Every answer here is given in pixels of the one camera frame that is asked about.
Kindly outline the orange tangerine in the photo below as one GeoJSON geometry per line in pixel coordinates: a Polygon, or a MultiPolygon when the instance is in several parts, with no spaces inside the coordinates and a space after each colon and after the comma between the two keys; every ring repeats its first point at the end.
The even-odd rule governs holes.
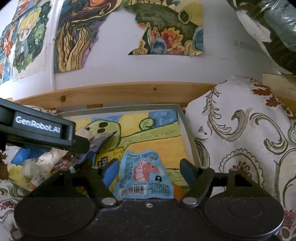
{"type": "Polygon", "coordinates": [[[182,198],[185,195],[182,188],[179,185],[177,185],[177,184],[175,184],[173,182],[172,182],[172,186],[173,186],[173,189],[174,189],[174,198],[177,199],[177,201],[182,200],[182,198]]]}

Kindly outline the light blue snack packet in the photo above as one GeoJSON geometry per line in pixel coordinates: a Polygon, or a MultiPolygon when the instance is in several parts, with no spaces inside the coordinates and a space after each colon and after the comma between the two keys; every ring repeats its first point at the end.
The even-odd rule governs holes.
{"type": "Polygon", "coordinates": [[[154,150],[125,151],[113,195],[117,200],[173,198],[174,187],[159,154],[154,150]]]}

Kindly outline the white rice cracker pack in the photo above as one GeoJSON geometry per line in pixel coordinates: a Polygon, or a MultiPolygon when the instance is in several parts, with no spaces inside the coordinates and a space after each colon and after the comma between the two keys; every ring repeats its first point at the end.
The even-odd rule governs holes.
{"type": "Polygon", "coordinates": [[[23,164],[23,175],[29,182],[38,187],[51,176],[54,166],[68,151],[52,148],[37,159],[27,159],[23,164]]]}

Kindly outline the yellow snack packet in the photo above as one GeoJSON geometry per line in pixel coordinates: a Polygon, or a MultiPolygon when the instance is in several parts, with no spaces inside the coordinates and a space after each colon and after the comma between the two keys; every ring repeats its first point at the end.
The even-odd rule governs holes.
{"type": "Polygon", "coordinates": [[[103,168],[112,159],[117,159],[121,163],[124,152],[124,147],[116,147],[112,150],[108,150],[107,148],[101,147],[94,157],[93,166],[103,168]]]}

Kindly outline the blue clear snack bag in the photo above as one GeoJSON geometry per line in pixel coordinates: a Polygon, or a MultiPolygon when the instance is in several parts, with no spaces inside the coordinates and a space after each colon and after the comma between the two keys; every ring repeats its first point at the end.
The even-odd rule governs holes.
{"type": "Polygon", "coordinates": [[[90,142],[90,146],[88,152],[86,154],[79,154],[77,157],[73,158],[70,166],[72,166],[75,170],[79,169],[85,163],[90,162],[90,166],[92,165],[93,159],[99,149],[103,146],[105,142],[107,142],[110,138],[112,138],[117,131],[111,133],[97,133],[93,134],[92,132],[86,130],[85,128],[80,128],[75,134],[79,137],[83,137],[88,139],[90,142]]]}

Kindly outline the red black snack packet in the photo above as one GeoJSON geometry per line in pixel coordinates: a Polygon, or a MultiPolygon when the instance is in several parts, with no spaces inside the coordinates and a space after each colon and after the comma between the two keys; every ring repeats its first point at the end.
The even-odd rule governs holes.
{"type": "Polygon", "coordinates": [[[70,168],[70,161],[69,160],[59,160],[54,166],[53,169],[51,170],[52,173],[56,173],[59,170],[66,170],[70,168]]]}

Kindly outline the grey tray with painting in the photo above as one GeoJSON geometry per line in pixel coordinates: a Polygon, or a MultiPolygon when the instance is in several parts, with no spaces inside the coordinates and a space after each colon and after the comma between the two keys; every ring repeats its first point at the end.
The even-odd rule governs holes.
{"type": "MultiPolygon", "coordinates": [[[[86,118],[71,117],[80,128],[97,133],[117,133],[102,147],[112,150],[124,147],[125,151],[141,153],[156,151],[165,167],[171,182],[179,185],[185,192],[188,185],[180,173],[180,160],[187,157],[188,149],[184,143],[180,115],[173,109],[140,111],[117,115],[89,115],[86,118]]],[[[114,192],[119,174],[110,189],[114,192]]]]}

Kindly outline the floral white bedsheet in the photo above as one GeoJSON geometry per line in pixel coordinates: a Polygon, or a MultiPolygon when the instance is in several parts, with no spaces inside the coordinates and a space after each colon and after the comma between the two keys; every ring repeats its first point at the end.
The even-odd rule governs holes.
{"type": "Polygon", "coordinates": [[[215,171],[198,207],[175,198],[126,198],[99,206],[86,191],[90,162],[51,172],[38,187],[23,175],[27,159],[52,148],[1,150],[1,240],[295,240],[295,115],[268,86],[231,77],[181,109],[127,105],[65,113],[71,117],[173,109],[187,159],[215,171]]]}

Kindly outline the anime girl poster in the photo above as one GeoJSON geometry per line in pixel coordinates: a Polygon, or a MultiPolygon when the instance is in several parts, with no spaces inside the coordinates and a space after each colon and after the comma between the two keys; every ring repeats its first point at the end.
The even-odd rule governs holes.
{"type": "Polygon", "coordinates": [[[12,77],[9,56],[16,41],[16,21],[6,26],[1,35],[1,84],[12,77]]]}

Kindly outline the blond child poster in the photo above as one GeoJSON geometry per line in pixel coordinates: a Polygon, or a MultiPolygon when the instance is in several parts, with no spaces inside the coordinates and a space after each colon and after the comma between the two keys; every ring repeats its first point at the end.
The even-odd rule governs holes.
{"type": "Polygon", "coordinates": [[[46,69],[46,36],[53,1],[28,1],[21,5],[16,28],[13,80],[17,81],[46,69]]]}

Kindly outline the swirly colourful painting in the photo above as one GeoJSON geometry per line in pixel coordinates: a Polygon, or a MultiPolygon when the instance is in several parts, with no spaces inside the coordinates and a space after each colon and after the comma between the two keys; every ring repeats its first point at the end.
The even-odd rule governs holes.
{"type": "Polygon", "coordinates": [[[84,67],[99,27],[120,4],[118,0],[63,2],[55,39],[55,73],[84,67]]]}

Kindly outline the landscape flower painting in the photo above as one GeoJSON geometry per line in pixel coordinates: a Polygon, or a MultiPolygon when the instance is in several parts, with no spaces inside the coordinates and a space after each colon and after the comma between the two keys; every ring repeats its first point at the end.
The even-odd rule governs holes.
{"type": "Polygon", "coordinates": [[[201,1],[123,1],[144,30],[130,55],[198,56],[204,52],[201,1]]]}

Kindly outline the bag of clothes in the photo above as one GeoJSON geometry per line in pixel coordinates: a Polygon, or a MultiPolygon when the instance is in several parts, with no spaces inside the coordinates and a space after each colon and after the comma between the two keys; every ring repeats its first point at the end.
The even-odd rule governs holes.
{"type": "Polygon", "coordinates": [[[295,75],[295,1],[228,1],[228,4],[279,71],[295,75]]]}

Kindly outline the wooden bed frame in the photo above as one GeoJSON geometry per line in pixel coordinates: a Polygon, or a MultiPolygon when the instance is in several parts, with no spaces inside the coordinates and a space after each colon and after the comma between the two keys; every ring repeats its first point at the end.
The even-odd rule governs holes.
{"type": "Polygon", "coordinates": [[[16,101],[44,109],[65,106],[98,106],[110,103],[178,103],[185,106],[215,87],[193,82],[127,82],[69,88],[16,101]]]}

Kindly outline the white wall pipe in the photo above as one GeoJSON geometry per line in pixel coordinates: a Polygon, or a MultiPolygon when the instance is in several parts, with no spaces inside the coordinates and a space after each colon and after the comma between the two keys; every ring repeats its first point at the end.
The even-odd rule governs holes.
{"type": "Polygon", "coordinates": [[[49,46],[50,46],[49,74],[50,74],[51,92],[56,90],[56,82],[55,82],[55,74],[54,74],[54,49],[55,49],[58,13],[59,13],[59,3],[58,1],[54,1],[53,12],[52,12],[52,22],[51,22],[51,34],[50,34],[50,40],[49,40],[49,46]]]}

